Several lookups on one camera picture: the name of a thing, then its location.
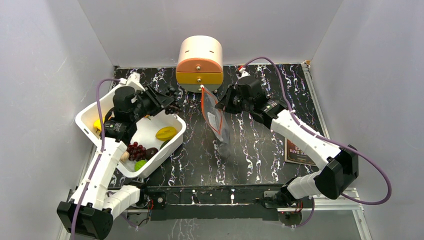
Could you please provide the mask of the black grape bunch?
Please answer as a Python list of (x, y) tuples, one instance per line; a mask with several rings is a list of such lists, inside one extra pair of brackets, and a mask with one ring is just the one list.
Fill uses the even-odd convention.
[(181, 105), (178, 103), (179, 92), (177, 91), (177, 89), (173, 86), (168, 86), (165, 95), (172, 98), (172, 102), (165, 108), (165, 114), (178, 114), (181, 110)]

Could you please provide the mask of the clear zip top bag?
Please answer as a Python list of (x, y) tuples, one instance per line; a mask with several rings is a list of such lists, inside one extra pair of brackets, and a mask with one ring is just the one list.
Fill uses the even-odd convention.
[(218, 98), (203, 84), (200, 86), (200, 90), (202, 115), (215, 135), (219, 155), (228, 159), (231, 156), (231, 136), (224, 112), (216, 108), (219, 102)]

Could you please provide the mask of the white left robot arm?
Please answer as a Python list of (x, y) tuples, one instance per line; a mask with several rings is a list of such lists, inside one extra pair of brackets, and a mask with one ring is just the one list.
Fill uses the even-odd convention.
[(113, 221), (134, 205), (144, 208), (149, 194), (134, 185), (123, 186), (107, 196), (108, 185), (119, 166), (128, 144), (137, 132), (137, 123), (146, 116), (154, 117), (179, 110), (174, 91), (166, 94), (138, 83), (118, 85), (77, 117), (77, 125), (96, 145), (96, 153), (81, 183), (69, 201), (62, 201), (57, 214), (70, 233), (97, 240), (105, 239)]

